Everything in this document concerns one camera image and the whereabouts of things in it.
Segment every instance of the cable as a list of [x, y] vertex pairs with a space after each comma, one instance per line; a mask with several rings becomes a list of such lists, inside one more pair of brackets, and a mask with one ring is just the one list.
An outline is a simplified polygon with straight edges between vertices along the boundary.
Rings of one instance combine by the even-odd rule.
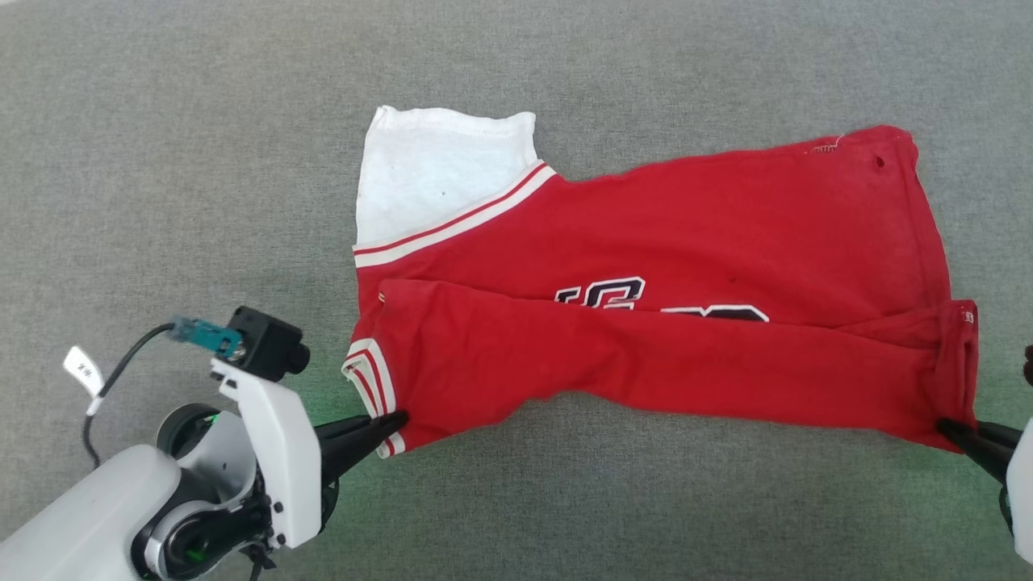
[[[126, 355], [122, 356], [122, 361], [120, 361], [119, 364], [115, 366], [115, 371], [112, 371], [112, 374], [107, 377], [107, 380], [104, 381], [104, 387], [100, 388], [100, 391], [97, 392], [96, 397], [94, 397], [94, 401], [96, 402], [97, 400], [102, 400], [104, 396], [107, 395], [107, 392], [112, 391], [112, 386], [115, 385], [115, 381], [119, 378], [119, 375], [122, 375], [122, 372], [125, 371], [126, 365], [129, 364], [129, 360], [131, 360], [133, 356], [136, 355], [136, 351], [138, 351], [140, 347], [143, 347], [148, 341], [157, 337], [158, 335], [161, 335], [165, 331], [171, 331], [173, 328], [175, 328], [175, 325], [173, 325], [171, 323], [159, 325], [154, 329], [148, 331], [147, 335], [140, 337], [139, 340], [136, 341], [136, 343], [133, 346], [129, 347], [129, 350], [126, 351]], [[91, 410], [94, 414], [96, 414], [95, 406], [91, 406]], [[100, 467], [100, 456], [97, 455], [97, 451], [93, 448], [93, 444], [90, 441], [91, 426], [93, 426], [93, 414], [90, 414], [88, 411], [86, 420], [83, 422], [83, 447], [86, 448], [86, 453], [89, 454], [90, 459], [93, 460], [93, 469], [97, 469]]]

